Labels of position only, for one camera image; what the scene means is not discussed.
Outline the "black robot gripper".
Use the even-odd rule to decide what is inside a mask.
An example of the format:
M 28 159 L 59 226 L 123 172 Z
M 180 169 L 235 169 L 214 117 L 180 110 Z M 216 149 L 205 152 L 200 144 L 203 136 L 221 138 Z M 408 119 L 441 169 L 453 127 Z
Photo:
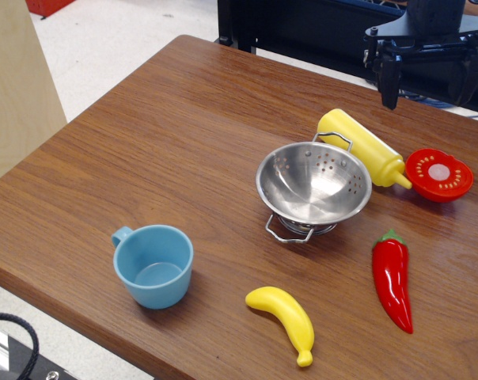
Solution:
M 478 16 L 466 1 L 409 1 L 395 21 L 366 30 L 364 64 L 375 69 L 381 102 L 395 109 L 401 63 L 453 63 L 448 93 L 454 105 L 469 102 L 478 86 Z

